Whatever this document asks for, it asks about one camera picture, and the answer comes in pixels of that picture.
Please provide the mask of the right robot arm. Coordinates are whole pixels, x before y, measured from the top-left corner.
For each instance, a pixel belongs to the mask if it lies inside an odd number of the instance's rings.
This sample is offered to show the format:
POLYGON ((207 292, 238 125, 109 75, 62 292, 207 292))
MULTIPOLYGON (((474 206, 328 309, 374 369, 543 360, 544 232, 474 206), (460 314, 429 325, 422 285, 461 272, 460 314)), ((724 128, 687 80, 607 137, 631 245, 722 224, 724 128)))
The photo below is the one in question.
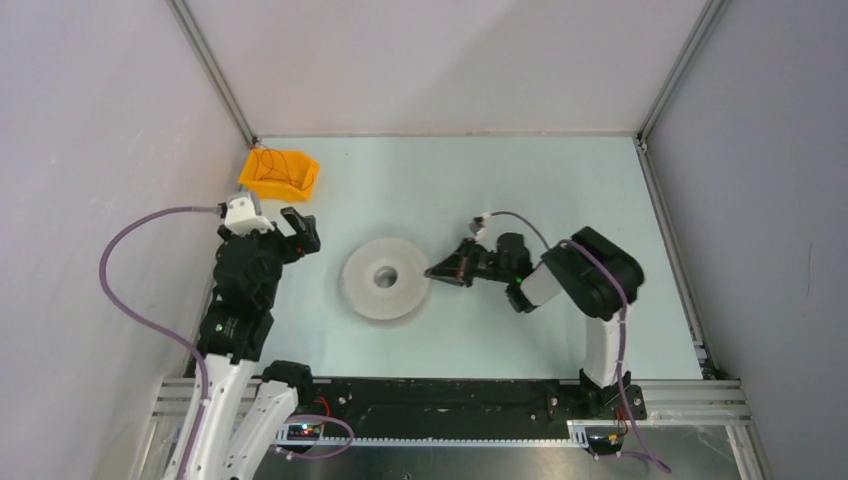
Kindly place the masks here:
POLYGON ((424 276, 470 287, 477 279, 506 285, 512 308, 529 314, 564 292, 586 318, 586 354, 579 371, 585 411, 606 418, 622 403, 630 384, 624 366, 626 320, 645 275, 630 254, 591 227, 560 241, 533 263, 524 236, 500 235, 493 251, 465 238, 424 276))

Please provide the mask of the white perforated cable spool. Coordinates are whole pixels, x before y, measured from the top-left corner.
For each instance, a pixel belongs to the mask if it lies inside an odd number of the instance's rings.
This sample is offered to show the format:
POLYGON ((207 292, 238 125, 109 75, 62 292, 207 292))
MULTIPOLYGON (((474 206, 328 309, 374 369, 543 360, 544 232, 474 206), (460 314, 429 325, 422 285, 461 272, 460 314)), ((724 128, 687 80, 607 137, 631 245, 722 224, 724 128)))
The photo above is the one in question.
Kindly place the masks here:
POLYGON ((425 254, 412 242, 378 238, 350 255, 341 272, 341 291, 366 320, 403 320, 417 314, 429 298, 427 268, 425 254))

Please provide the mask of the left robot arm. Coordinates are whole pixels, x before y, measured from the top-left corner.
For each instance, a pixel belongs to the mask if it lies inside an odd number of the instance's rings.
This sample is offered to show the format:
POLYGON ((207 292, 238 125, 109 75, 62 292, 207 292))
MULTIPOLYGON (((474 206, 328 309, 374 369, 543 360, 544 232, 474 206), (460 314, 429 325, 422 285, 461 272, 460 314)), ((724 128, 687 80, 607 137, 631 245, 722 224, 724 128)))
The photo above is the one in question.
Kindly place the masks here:
POLYGON ((293 232, 254 207, 226 210, 213 269, 213 299, 196 347, 201 358, 187 417, 164 476, 167 479, 250 479, 289 416, 304 416, 316 403, 303 364, 275 361, 262 376, 242 422, 236 414, 274 319, 283 268, 321 249, 317 221, 293 207, 280 211, 293 232))

